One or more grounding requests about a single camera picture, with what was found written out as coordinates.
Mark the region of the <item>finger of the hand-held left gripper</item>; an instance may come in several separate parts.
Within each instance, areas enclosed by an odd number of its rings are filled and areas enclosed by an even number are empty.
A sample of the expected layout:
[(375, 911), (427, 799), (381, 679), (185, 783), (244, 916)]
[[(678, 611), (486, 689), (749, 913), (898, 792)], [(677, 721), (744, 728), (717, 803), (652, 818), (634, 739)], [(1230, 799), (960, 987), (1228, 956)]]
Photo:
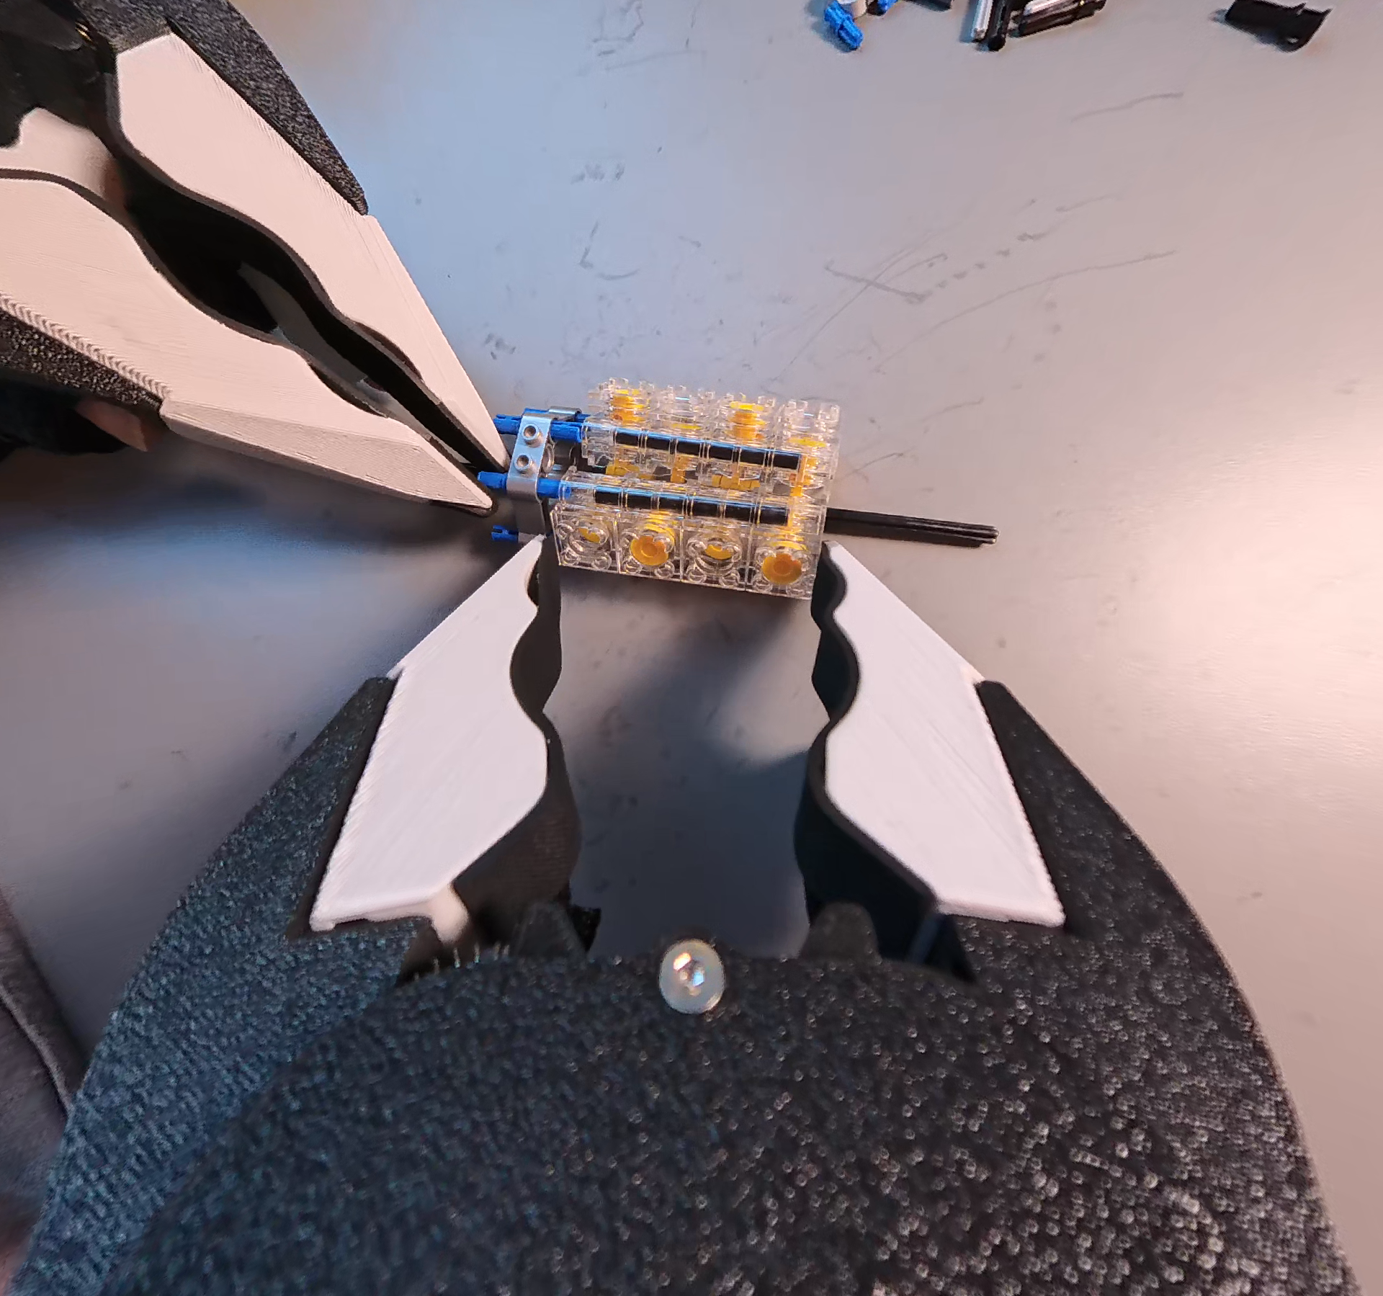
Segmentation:
[(131, 153), (187, 194), (264, 231), (315, 298), (372, 337), (441, 411), (439, 438), (500, 471), (505, 447), (386, 231), (358, 212), (176, 34), (116, 54)]
[(190, 440), (420, 502), (492, 498), (417, 431), (330, 390), (295, 348), (200, 311), (101, 196), (93, 134), (32, 110), (3, 147), (3, 309), (156, 397)]

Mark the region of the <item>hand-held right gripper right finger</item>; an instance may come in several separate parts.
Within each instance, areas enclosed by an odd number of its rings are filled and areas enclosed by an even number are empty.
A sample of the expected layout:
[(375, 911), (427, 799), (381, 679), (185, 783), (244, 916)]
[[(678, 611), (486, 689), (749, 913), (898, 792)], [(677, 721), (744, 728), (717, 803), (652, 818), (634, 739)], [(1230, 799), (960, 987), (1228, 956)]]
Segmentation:
[(950, 915), (1060, 929), (981, 674), (842, 544), (824, 544), (810, 613), (825, 709), (803, 792), (810, 913), (860, 905), (884, 953), (933, 949)]

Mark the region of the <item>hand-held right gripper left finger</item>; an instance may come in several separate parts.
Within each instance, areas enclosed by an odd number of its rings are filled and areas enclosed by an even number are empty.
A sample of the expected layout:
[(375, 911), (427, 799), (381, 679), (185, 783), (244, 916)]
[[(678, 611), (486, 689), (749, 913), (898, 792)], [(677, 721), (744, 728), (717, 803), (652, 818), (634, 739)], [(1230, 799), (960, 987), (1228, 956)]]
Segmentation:
[(562, 900), (577, 811), (544, 719), (562, 671), (551, 540), (526, 542), (390, 671), (309, 925), (425, 916), (441, 942), (505, 941)]

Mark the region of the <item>clear toy brick engine model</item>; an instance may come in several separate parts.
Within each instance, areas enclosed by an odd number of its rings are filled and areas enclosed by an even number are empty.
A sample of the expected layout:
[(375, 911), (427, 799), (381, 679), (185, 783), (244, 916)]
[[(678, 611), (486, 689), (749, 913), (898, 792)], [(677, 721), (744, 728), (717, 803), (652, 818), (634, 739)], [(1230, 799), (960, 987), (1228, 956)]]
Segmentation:
[(609, 378), (586, 406), (526, 406), (493, 429), (515, 506), (493, 540), (538, 525), (564, 565), (805, 598), (825, 533), (981, 547), (994, 526), (831, 506), (839, 406)]

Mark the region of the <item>grey desk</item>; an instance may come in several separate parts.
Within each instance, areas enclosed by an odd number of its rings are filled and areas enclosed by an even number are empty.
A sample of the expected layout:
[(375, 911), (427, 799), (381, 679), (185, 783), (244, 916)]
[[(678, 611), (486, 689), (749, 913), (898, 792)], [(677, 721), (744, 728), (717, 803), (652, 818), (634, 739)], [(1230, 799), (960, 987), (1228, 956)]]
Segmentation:
[[(604, 377), (839, 405), (847, 542), (1181, 885), (1381, 1293), (1381, 0), (963, 39), (818, 0), (233, 0), (495, 411)], [(3, 465), (3, 885), (90, 1046), (182, 887), (503, 556), (199, 445)], [(599, 949), (805, 932), (805, 609), (564, 574)]]

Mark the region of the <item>person's left hand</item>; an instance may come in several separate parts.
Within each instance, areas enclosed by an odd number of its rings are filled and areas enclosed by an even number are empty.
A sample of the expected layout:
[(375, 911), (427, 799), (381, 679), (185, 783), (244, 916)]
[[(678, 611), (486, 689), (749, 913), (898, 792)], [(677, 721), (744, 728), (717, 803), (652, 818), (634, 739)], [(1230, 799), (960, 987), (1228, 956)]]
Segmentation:
[(106, 453), (123, 445), (147, 452), (162, 433), (163, 423), (154, 413), (38, 384), (3, 382), (3, 456), (18, 450)]

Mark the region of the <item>black toy connector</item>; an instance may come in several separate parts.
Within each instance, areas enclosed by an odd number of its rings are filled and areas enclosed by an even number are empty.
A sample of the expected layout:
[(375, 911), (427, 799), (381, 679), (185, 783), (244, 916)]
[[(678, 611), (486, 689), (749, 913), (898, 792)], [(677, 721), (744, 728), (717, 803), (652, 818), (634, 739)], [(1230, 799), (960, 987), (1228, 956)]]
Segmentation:
[(1224, 24), (1251, 32), (1280, 50), (1305, 46), (1328, 16), (1328, 10), (1299, 4), (1280, 4), (1271, 0), (1233, 0), (1224, 10)]

